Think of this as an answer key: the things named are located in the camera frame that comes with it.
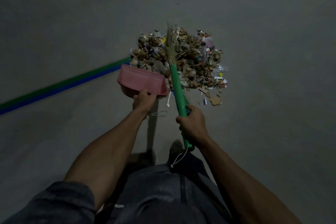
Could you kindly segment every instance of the gray floor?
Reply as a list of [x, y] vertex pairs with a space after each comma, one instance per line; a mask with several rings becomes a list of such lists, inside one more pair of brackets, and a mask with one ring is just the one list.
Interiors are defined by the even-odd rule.
[[[124, 58], [139, 31], [165, 30], [166, 20], [202, 28], [229, 67], [223, 104], [201, 106], [210, 135], [302, 222], [334, 223], [335, 2], [1, 0], [0, 102]], [[76, 155], [131, 110], [117, 76], [0, 117], [0, 221], [62, 179]], [[188, 98], [197, 105], [200, 92]], [[157, 163], [181, 137], [176, 115], [172, 102], [157, 119]], [[146, 129], [145, 121], [134, 152], [146, 149]]]

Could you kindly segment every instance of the person's right hand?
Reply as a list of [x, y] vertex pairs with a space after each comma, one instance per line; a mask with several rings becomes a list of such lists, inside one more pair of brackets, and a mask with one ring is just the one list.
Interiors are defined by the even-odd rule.
[[187, 105], [190, 114], [187, 117], [177, 116], [176, 122], [180, 124], [180, 130], [190, 138], [197, 147], [204, 146], [210, 139], [205, 125], [205, 116], [200, 109], [193, 105]]

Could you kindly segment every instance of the dustpan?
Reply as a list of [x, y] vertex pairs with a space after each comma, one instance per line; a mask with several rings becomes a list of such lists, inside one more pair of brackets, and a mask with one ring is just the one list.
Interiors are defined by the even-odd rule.
[[121, 65], [118, 83], [122, 92], [132, 98], [141, 90], [148, 90], [163, 97], [168, 94], [165, 77], [162, 74], [152, 73], [128, 65]]

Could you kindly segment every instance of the hand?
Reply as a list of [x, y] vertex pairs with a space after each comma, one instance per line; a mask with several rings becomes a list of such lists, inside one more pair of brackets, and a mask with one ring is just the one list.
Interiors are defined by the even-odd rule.
[[156, 94], [152, 94], [148, 90], [142, 90], [139, 95], [133, 96], [133, 110], [141, 110], [148, 115], [154, 106], [156, 96]]
[[187, 117], [178, 116], [176, 122], [180, 124], [180, 130], [183, 131], [196, 146], [202, 147], [209, 140], [208, 131], [205, 125], [205, 116], [200, 109], [193, 105], [186, 106], [190, 110]]

